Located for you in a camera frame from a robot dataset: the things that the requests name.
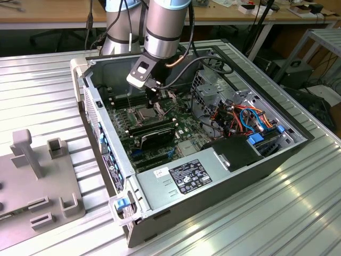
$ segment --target blue wire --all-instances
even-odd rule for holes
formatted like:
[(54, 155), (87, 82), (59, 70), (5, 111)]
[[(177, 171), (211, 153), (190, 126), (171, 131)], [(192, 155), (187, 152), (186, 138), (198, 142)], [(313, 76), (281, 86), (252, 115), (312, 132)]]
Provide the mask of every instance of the blue wire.
[(241, 120), (241, 123), (242, 125), (244, 125), (246, 128), (249, 128), (253, 133), (255, 133), (255, 130), (251, 127), (251, 126), (248, 126), (245, 122), (244, 122), (244, 118), (243, 118), (243, 111), (246, 110), (246, 109), (243, 109), (241, 112), (240, 112), (240, 120)]
[(248, 126), (247, 124), (245, 124), (244, 120), (243, 120), (243, 111), (244, 110), (249, 110), (251, 113), (254, 114), (254, 116), (256, 116), (259, 124), (261, 125), (261, 127), (264, 129), (264, 130), (267, 130), (267, 127), (266, 125), (262, 122), (262, 120), (260, 119), (260, 117), (258, 116), (257, 112), (254, 111), (253, 109), (250, 109), (250, 108), (245, 108), (243, 109), (241, 112), (240, 112), (240, 120), (241, 120), (241, 123), (246, 127), (246, 128), (249, 128), (250, 130), (253, 131), (253, 133), (255, 133), (256, 131), (251, 127), (251, 126)]

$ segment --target green circuit board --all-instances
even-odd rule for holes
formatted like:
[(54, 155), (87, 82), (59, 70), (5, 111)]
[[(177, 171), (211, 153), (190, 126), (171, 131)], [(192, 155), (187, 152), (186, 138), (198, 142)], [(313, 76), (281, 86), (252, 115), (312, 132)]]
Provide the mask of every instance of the green circuit board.
[[(208, 135), (200, 127), (199, 122), (190, 112), (187, 112), (186, 104), (186, 99), (169, 98), (160, 101), (159, 107), (154, 106), (152, 109), (146, 109), (145, 104), (121, 109), (115, 109), (111, 105), (107, 106), (109, 117), (132, 166), (137, 172), (149, 170), (193, 154), (199, 151), (205, 143), (212, 141), (211, 137), (213, 134)], [(152, 149), (138, 150), (136, 143), (139, 140), (139, 136), (131, 136), (126, 132), (129, 129), (174, 119), (176, 119), (172, 123), (172, 127), (175, 129), (174, 139), (165, 145)], [(154, 132), (154, 129), (150, 129), (146, 134), (152, 132)]]

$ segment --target blue tab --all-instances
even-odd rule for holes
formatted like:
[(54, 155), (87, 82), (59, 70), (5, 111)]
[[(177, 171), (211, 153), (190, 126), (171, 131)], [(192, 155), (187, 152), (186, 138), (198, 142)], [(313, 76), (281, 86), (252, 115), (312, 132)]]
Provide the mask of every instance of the blue tab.
[(101, 133), (101, 135), (100, 135), (100, 143), (103, 143), (103, 141), (104, 141), (104, 133)]
[(130, 206), (131, 203), (130, 203), (129, 198), (122, 198), (122, 199), (116, 200), (114, 204), (117, 210), (122, 210), (123, 208)]
[(286, 129), (284, 129), (284, 127), (283, 127), (282, 125), (278, 125), (278, 126), (277, 126), (277, 130), (278, 130), (280, 133), (284, 133), (284, 131), (285, 131)]
[(250, 136), (249, 136), (249, 139), (248, 139), (248, 141), (249, 141), (252, 145), (254, 145), (254, 144), (256, 144), (257, 142), (260, 142), (260, 141), (262, 141), (262, 140), (264, 140), (264, 138), (263, 138), (259, 133), (255, 133), (255, 134), (250, 135)]

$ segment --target slotted aluminum surface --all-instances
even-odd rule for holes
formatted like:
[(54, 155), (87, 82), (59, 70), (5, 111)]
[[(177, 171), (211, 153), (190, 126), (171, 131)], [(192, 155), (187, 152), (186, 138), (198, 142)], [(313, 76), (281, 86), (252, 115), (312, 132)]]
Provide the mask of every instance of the slotted aluminum surface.
[[(315, 141), (268, 178), (195, 215), (151, 241), (129, 249), (112, 220), (108, 194), (94, 161), (73, 95), (73, 52), (0, 60), (0, 154), (12, 130), (28, 127), (36, 145), (67, 140), (86, 215), (13, 246), (4, 255), (340, 255), (340, 140), (231, 45), (217, 45), (314, 136)], [(229, 79), (242, 89), (236, 75)]]
[(308, 35), (341, 57), (341, 29), (312, 29)]

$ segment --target power supply label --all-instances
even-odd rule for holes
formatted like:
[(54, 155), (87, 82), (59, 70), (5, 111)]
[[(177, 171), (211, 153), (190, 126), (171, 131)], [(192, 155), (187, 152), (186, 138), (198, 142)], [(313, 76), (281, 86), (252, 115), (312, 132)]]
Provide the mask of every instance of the power supply label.
[(212, 182), (212, 179), (198, 159), (170, 169), (169, 173), (181, 194), (187, 194)]

